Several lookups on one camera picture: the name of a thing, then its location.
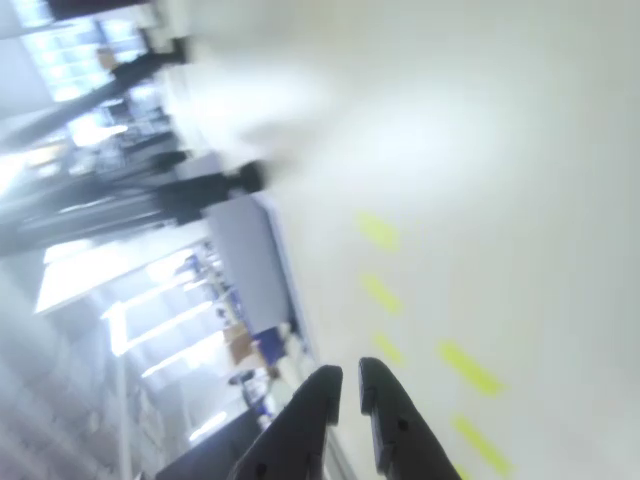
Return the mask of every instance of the screw hole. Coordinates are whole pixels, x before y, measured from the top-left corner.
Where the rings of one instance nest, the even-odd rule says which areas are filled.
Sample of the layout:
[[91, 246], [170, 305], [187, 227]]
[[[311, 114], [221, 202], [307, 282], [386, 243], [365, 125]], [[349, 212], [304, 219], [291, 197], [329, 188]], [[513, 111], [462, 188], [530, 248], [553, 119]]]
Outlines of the screw hole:
[[264, 463], [259, 463], [256, 467], [256, 477], [263, 478], [267, 474], [267, 466]]

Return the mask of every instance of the fluorescent light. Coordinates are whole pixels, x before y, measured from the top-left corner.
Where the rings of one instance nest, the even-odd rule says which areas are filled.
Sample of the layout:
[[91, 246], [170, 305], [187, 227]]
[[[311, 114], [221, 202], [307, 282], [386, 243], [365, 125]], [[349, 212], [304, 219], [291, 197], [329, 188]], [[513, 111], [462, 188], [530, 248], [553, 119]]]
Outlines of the fluorescent light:
[[220, 412], [217, 415], [215, 415], [214, 417], [210, 418], [209, 420], [207, 420], [206, 422], [204, 422], [204, 424], [197, 430], [195, 430], [190, 436], [189, 436], [189, 441], [193, 442], [194, 440], [196, 440], [198, 437], [201, 437], [202, 435], [204, 435], [205, 433], [213, 430], [215, 427], [217, 427], [218, 425], [220, 425], [222, 422], [225, 421], [225, 419], [227, 418], [227, 412]]
[[204, 363], [206, 358], [212, 355], [216, 347], [220, 347], [223, 344], [224, 344], [224, 333], [222, 333], [222, 331], [218, 331], [213, 335], [210, 335], [207, 338], [200, 340], [198, 343], [195, 343], [194, 345], [191, 345], [190, 347], [180, 350], [178, 353], [175, 353], [170, 357], [165, 358], [164, 360], [154, 365], [153, 367], [148, 368], [142, 374], [142, 378], [146, 378], [150, 375], [153, 375], [154, 373], [162, 370], [163, 368], [168, 367], [169, 365], [172, 365], [182, 359], [191, 360], [191, 362], [193, 362], [195, 357], [195, 360], [199, 363], [197, 364], [196, 367], [194, 367], [192, 364], [190, 364], [189, 366], [191, 368], [197, 368], [202, 363]]
[[163, 283], [162, 285], [158, 285], [157, 287], [153, 287], [146, 292], [141, 293], [140, 295], [136, 295], [135, 297], [130, 298], [129, 300], [123, 302], [126, 308], [137, 307], [142, 305], [145, 302], [148, 302], [152, 298], [157, 297], [162, 292], [166, 292], [167, 290], [171, 290], [178, 285], [188, 282], [193, 279], [192, 272], [182, 272], [176, 275], [171, 281]]
[[148, 330], [147, 332], [143, 333], [139, 337], [134, 338], [133, 340], [130, 340], [127, 343], [127, 350], [130, 350], [131, 348], [135, 347], [136, 345], [140, 345], [141, 343], [146, 342], [147, 340], [151, 340], [152, 338], [155, 338], [158, 335], [160, 335], [160, 334], [162, 334], [164, 332], [167, 332], [167, 331], [171, 330], [174, 327], [177, 327], [181, 323], [184, 323], [187, 320], [190, 320], [193, 317], [195, 317], [196, 315], [199, 315], [200, 313], [204, 312], [205, 310], [211, 308], [212, 305], [213, 305], [213, 302], [203, 302], [200, 305], [197, 305], [197, 306], [195, 306], [193, 308], [190, 308], [189, 310], [187, 310], [185, 312], [182, 312], [179, 315], [176, 315], [171, 320], [167, 320], [166, 322], [161, 323], [157, 327], [154, 327], [151, 330]]
[[129, 349], [127, 345], [126, 308], [121, 302], [116, 302], [102, 315], [102, 318], [106, 318], [109, 321], [111, 351], [116, 357], [119, 357]]
[[29, 160], [28, 152], [4, 155], [0, 157], [0, 194], [24, 168]]
[[114, 125], [113, 127], [95, 127], [79, 130], [73, 134], [73, 142], [78, 147], [96, 145], [109, 137], [128, 130], [126, 125]]
[[198, 287], [204, 285], [205, 283], [207, 283], [207, 280], [206, 279], [202, 279], [202, 280], [198, 280], [197, 282], [189, 282], [183, 288], [184, 288], [185, 292], [188, 292], [189, 290], [193, 290], [194, 288], [198, 288]]
[[76, 253], [89, 250], [92, 247], [93, 242], [91, 240], [74, 240], [72, 242], [59, 243], [47, 248], [42, 262], [45, 264], [53, 263]]
[[178, 268], [184, 265], [185, 260], [191, 255], [193, 255], [193, 250], [190, 248], [174, 252], [160, 260], [151, 262], [145, 267], [145, 271], [154, 282], [166, 282], [174, 275]]

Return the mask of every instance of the black pole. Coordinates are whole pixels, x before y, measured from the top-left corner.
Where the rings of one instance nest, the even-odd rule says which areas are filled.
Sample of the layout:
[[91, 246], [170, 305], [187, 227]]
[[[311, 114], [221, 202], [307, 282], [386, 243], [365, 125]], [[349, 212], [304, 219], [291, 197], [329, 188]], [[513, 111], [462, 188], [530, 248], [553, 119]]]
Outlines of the black pole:
[[163, 65], [175, 61], [173, 54], [146, 53], [132, 62], [120, 65], [113, 70], [116, 77], [113, 81], [87, 95], [66, 102], [53, 113], [9, 134], [0, 140], [0, 149], [15, 151], [29, 147], [110, 98], [121, 96], [131, 87], [152, 76]]

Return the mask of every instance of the yellow dashed line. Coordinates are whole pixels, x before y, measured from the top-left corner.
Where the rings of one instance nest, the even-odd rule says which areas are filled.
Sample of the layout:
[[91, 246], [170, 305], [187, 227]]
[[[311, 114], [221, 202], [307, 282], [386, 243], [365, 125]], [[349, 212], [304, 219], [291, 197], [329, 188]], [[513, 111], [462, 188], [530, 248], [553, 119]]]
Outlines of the yellow dashed line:
[[398, 249], [398, 234], [388, 223], [370, 213], [359, 213], [358, 225], [362, 233], [380, 248], [391, 251]]
[[382, 353], [394, 364], [402, 367], [406, 365], [406, 359], [398, 348], [391, 343], [389, 337], [382, 332], [376, 332], [373, 335], [373, 343], [382, 350]]
[[438, 348], [440, 356], [455, 368], [469, 383], [487, 395], [496, 395], [505, 387], [488, 370], [478, 365], [454, 342], [441, 342]]
[[491, 465], [496, 472], [503, 476], [509, 475], [513, 466], [509, 461], [480, 433], [469, 420], [462, 415], [453, 419], [453, 427], [464, 436], [480, 455]]
[[469, 473], [462, 468], [460, 465], [454, 465], [453, 468], [456, 469], [456, 472], [458, 472], [458, 475], [460, 475], [460, 478], [462, 480], [471, 480], [471, 477], [469, 476]]
[[378, 277], [373, 274], [364, 274], [360, 280], [365, 290], [389, 313], [398, 314], [402, 311], [402, 302], [384, 286]]

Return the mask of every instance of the floor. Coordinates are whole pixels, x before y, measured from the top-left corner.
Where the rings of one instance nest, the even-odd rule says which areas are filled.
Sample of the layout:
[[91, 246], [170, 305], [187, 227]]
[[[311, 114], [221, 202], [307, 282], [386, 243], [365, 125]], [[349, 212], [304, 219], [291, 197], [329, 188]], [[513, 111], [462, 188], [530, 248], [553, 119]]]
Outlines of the floor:
[[358, 478], [364, 355], [465, 478], [638, 478], [640, 4], [185, 3], [168, 106], [268, 160]]

